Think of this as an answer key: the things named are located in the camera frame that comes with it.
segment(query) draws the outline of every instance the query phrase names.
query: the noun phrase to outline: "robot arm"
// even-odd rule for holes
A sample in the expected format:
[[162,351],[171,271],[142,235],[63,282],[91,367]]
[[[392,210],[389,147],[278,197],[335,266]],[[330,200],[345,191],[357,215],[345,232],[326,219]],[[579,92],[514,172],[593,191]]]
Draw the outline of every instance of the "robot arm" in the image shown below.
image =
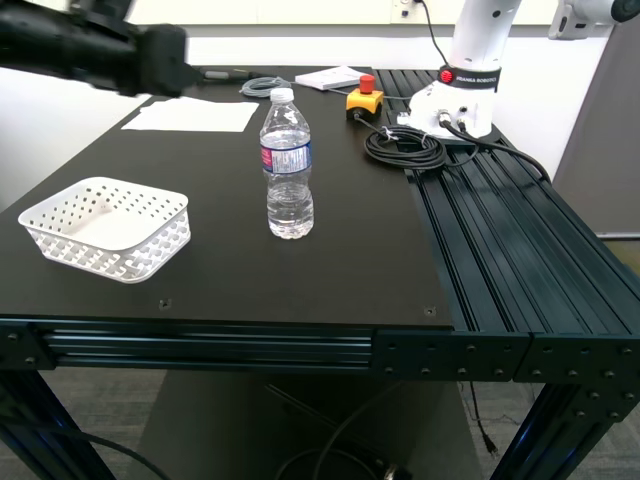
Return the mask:
[[[453,125],[464,123],[471,136],[491,133],[502,54],[520,2],[465,2],[449,61],[440,69],[437,81],[411,99],[409,125],[436,137],[455,139],[440,126],[440,115],[446,112]],[[615,25],[639,13],[640,0],[559,0],[549,37],[586,38],[596,24]]]
[[197,80],[186,33],[124,21],[131,0],[73,0],[69,13],[0,1],[0,67],[87,82],[122,95],[176,97]]
[[640,13],[640,0],[559,0],[549,38],[582,40],[597,24],[615,25]]

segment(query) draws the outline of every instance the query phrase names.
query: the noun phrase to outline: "red emergency stop button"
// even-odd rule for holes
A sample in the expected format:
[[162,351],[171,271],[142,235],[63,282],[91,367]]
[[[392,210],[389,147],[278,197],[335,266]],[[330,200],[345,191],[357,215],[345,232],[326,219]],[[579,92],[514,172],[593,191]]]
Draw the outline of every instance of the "red emergency stop button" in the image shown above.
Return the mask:
[[443,70],[440,72],[440,80],[442,80],[443,83],[453,82],[453,73],[451,73],[450,70]]
[[373,75],[362,75],[360,77],[360,93],[372,93],[376,87],[376,77]]

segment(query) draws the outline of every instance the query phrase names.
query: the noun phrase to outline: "white plastic basket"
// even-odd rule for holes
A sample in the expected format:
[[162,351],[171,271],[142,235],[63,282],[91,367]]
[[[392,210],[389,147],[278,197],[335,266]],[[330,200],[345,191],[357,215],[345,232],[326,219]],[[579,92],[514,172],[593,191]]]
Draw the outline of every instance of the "white plastic basket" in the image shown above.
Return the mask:
[[42,254],[124,283],[146,280],[191,238],[187,197],[88,178],[23,212]]

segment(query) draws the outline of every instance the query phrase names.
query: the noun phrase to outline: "table leg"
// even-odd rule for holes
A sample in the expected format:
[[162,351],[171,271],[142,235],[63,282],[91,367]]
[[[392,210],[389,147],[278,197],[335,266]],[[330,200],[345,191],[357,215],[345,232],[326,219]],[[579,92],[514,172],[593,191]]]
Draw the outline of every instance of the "table leg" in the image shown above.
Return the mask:
[[564,480],[638,394],[613,384],[546,385],[491,480]]
[[[0,415],[78,428],[36,371],[0,372]],[[4,425],[0,439],[41,479],[115,480],[88,442]]]

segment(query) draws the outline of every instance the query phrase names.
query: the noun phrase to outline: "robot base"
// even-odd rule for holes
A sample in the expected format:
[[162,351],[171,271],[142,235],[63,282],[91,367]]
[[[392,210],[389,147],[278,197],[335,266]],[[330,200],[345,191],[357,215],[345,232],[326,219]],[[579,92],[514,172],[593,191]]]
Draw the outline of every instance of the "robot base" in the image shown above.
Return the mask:
[[409,125],[442,139],[455,139],[440,127],[438,115],[448,112],[453,125],[464,121],[469,135],[480,138],[491,133],[494,90],[471,90],[434,82],[417,92],[409,104]]

